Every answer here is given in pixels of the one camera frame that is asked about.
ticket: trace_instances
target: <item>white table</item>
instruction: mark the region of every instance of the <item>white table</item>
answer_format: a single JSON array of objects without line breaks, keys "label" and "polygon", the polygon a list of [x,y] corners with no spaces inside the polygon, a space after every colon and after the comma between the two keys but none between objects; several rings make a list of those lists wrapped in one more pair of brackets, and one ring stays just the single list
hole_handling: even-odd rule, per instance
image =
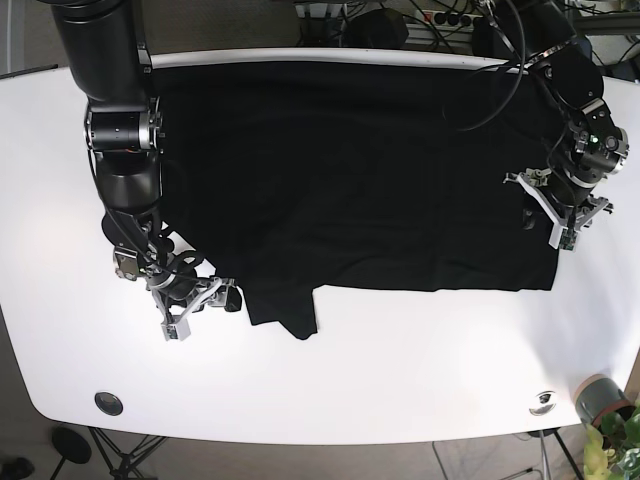
[{"label": "white table", "polygon": [[[347,49],[157,57],[157,67],[252,60],[475,68],[492,60]],[[578,422],[570,396],[603,372],[624,386],[640,345],[640,89],[606,80],[632,153],[551,292],[314,292],[320,333],[294,339],[246,311],[207,309],[166,342],[144,283],[119,280],[87,165],[85,96],[66,69],[0,82],[0,304],[35,407],[51,419],[234,442],[446,440]],[[554,410],[529,407],[545,390]],[[95,406],[116,394],[124,413]]]}]

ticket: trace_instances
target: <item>potted plant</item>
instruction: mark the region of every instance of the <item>potted plant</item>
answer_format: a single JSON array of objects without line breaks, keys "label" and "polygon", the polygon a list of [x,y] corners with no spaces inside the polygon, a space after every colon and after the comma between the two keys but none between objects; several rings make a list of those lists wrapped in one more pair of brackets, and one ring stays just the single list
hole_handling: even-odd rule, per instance
[{"label": "potted plant", "polygon": [[640,407],[634,407],[615,382],[602,375],[585,381],[574,401],[587,424],[585,480],[640,478]]}]

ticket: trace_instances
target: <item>gray floor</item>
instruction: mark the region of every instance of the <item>gray floor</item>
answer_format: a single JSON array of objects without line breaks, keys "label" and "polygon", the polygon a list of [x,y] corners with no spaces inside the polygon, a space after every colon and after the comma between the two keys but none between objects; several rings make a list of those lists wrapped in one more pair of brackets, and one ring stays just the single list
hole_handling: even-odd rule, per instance
[{"label": "gray floor", "polygon": [[[292,46],[298,39],[296,16],[287,3],[268,0],[145,0],[144,3],[147,7],[153,5],[145,14],[152,53]],[[52,63],[66,65],[48,7],[27,0],[24,8],[24,67]],[[464,417],[452,421],[464,421]],[[33,478],[49,478],[58,460],[49,445],[49,432],[54,425],[55,422],[42,417],[31,405],[4,321],[0,321],[0,459],[26,456],[37,468]],[[88,437],[86,428],[73,428]],[[566,428],[561,433],[579,460],[583,429]],[[113,436],[123,449],[133,446],[139,438],[122,432],[114,432]],[[524,438],[508,435],[458,440],[440,443],[438,449],[449,479],[498,480],[527,467],[539,467],[539,443],[524,441]],[[548,440],[548,451],[553,478],[574,478],[553,439]],[[164,479],[443,478],[431,445],[424,443],[311,447],[171,439],[144,464],[142,471]],[[67,465],[58,478],[100,480],[110,477],[94,452],[88,465]]]}]

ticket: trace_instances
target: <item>black cloth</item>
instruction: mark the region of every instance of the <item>black cloth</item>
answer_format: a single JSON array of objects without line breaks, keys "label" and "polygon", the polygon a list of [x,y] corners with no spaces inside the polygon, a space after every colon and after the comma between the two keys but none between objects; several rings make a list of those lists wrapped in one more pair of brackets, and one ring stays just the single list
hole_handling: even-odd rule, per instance
[{"label": "black cloth", "polygon": [[314,62],[154,75],[163,218],[238,280],[252,324],[308,338],[322,285],[551,288],[550,222],[523,230],[525,195],[502,183],[544,168],[541,137],[562,129],[526,78],[498,120],[459,133],[515,76]]}]

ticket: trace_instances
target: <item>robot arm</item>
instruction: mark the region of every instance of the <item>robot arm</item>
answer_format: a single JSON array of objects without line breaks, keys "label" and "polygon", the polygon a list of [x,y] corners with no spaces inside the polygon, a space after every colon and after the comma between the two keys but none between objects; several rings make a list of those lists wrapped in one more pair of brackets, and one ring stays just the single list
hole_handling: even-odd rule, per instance
[{"label": "robot arm", "polygon": [[[106,211],[103,231],[114,245],[116,273],[147,282],[164,316],[168,340],[186,338],[187,317],[205,305],[238,311],[241,297],[234,280],[198,278],[196,267],[204,257],[195,251],[174,255],[173,242],[162,229],[162,111],[153,91],[138,3],[40,1],[52,5],[74,80],[88,97],[85,138]],[[549,243],[573,250],[579,230],[599,211],[612,209],[607,199],[595,198],[591,191],[624,166],[626,134],[614,125],[602,100],[600,73],[570,43],[575,32],[555,4],[480,1],[483,13],[514,52],[522,47],[511,6],[517,9],[526,38],[526,58],[521,61],[548,89],[567,125],[555,146],[556,165],[509,174],[507,180],[519,183],[551,218]],[[172,307],[181,312],[172,313]]]},{"label": "robot arm", "polygon": [[[588,227],[601,210],[613,211],[606,198],[591,192],[624,167],[629,143],[602,99],[600,72],[571,43],[575,31],[557,5],[551,0],[513,2],[524,27],[526,68],[555,100],[566,128],[550,154],[556,165],[509,174],[506,180],[519,183],[552,220],[549,244],[574,250],[581,228]],[[507,46],[518,51],[517,23],[505,0],[486,0],[480,8]]]},{"label": "robot arm", "polygon": [[[195,251],[174,255],[162,229],[162,112],[138,4],[42,1],[52,4],[73,78],[88,97],[85,139],[116,273],[131,281],[144,278],[164,316],[165,337],[183,340],[190,334],[191,313],[205,305],[237,311],[241,297],[232,279],[198,278],[195,269],[204,256]],[[181,312],[173,314],[172,307]]]}]

